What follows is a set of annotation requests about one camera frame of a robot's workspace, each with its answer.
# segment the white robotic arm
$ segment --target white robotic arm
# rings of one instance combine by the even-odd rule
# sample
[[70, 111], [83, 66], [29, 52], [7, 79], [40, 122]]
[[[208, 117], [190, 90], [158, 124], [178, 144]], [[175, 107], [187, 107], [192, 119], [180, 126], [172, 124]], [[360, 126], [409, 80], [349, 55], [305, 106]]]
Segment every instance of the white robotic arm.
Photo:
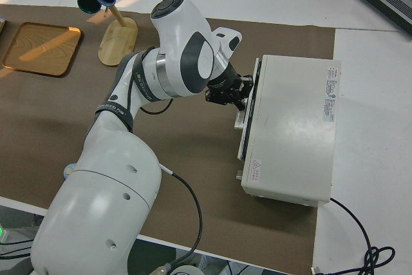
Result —
[[241, 108], [242, 91], [252, 87], [251, 81], [248, 87], [243, 85], [229, 63], [241, 40], [239, 32], [211, 32], [189, 0], [163, 0], [151, 20], [160, 47], [129, 54], [120, 63], [75, 170], [35, 237], [33, 274], [126, 275], [129, 251], [161, 179], [155, 154], [132, 134], [138, 109], [149, 102], [197, 94], [206, 86], [209, 100], [216, 102], [211, 93], [219, 98], [225, 94], [226, 101], [218, 103]]

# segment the wooden tray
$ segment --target wooden tray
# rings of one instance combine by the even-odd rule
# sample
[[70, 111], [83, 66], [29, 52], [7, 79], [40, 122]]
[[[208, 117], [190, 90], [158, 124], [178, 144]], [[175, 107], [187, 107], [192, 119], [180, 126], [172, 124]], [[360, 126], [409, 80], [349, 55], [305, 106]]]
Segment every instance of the wooden tray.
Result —
[[23, 23], [3, 57], [3, 66], [13, 70], [62, 77], [80, 45], [78, 28]]

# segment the green mug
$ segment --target green mug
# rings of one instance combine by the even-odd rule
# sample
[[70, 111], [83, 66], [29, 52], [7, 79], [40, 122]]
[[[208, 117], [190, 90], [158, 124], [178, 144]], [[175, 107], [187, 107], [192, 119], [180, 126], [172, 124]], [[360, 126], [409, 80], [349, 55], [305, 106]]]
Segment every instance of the green mug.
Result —
[[102, 5], [97, 0], [77, 0], [79, 8], [86, 13], [97, 13]]

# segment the white tabletop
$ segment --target white tabletop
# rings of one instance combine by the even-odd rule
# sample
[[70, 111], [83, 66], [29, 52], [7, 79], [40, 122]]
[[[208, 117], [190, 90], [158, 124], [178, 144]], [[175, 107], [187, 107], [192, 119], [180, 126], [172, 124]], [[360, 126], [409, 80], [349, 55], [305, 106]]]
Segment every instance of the white tabletop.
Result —
[[[120, 0], [117, 7], [149, 13], [159, 1]], [[338, 28], [334, 59], [342, 61], [342, 78], [332, 196], [359, 217], [372, 245], [397, 250], [379, 274], [412, 274], [411, 38], [361, 0], [192, 1], [206, 17]], [[0, 3], [77, 6], [76, 0]], [[0, 203], [30, 211], [4, 198]], [[360, 266], [365, 251], [360, 229], [343, 210], [332, 203], [319, 208], [314, 265], [323, 272]]]

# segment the brown tablecloth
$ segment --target brown tablecloth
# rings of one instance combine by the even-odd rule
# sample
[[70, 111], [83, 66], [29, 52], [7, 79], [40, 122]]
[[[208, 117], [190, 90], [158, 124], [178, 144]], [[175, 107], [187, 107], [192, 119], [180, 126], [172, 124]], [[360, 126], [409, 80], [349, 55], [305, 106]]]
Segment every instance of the brown tablecloth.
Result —
[[[23, 22], [73, 26], [84, 33], [71, 70], [63, 78], [0, 69], [0, 196], [47, 208], [63, 182], [62, 171], [77, 161], [95, 108], [103, 101], [116, 69], [97, 52], [113, 17], [87, 15], [77, 8], [0, 5], [7, 20], [0, 34], [3, 58]], [[158, 46], [147, 14], [123, 12], [138, 26], [135, 50]], [[333, 28], [288, 26], [209, 19], [239, 30], [243, 41], [232, 64], [251, 74], [264, 54], [331, 59]], [[157, 110], [164, 102], [146, 108]], [[236, 173], [241, 131], [233, 106], [206, 103], [204, 94], [175, 100], [158, 116], [139, 111], [135, 134], [159, 161], [190, 183], [204, 217], [199, 249], [291, 274], [309, 274], [317, 210], [245, 194]], [[191, 247], [198, 218], [191, 197], [174, 178], [164, 176], [142, 234]]]

